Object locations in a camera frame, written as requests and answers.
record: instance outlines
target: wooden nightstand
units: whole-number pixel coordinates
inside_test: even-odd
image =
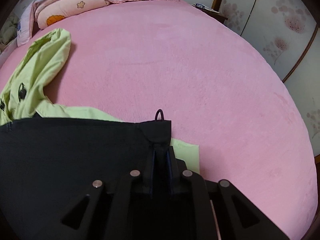
[[[208,11],[206,9],[201,9],[199,7],[194,6],[195,8],[199,9],[200,11],[203,11],[207,15],[209,15],[212,18],[215,18],[218,22],[221,22],[222,24],[224,23],[225,20],[228,20],[227,17],[223,16],[221,13],[216,13],[212,11]]]

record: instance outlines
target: black fabric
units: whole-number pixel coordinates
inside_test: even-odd
[[[94,180],[117,179],[168,147],[170,121],[29,118],[0,127],[0,209],[21,240]]]

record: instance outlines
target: green fabric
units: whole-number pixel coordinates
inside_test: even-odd
[[[69,117],[122,122],[92,107],[75,107],[52,104],[43,88],[58,74],[68,59],[71,45],[70,33],[55,29],[36,40],[13,72],[0,94],[5,104],[0,111],[0,125],[12,120],[32,117],[36,112],[42,117]],[[19,102],[18,91],[24,84],[27,95]],[[199,146],[181,140],[171,140],[176,157],[184,160],[188,169],[199,173]]]

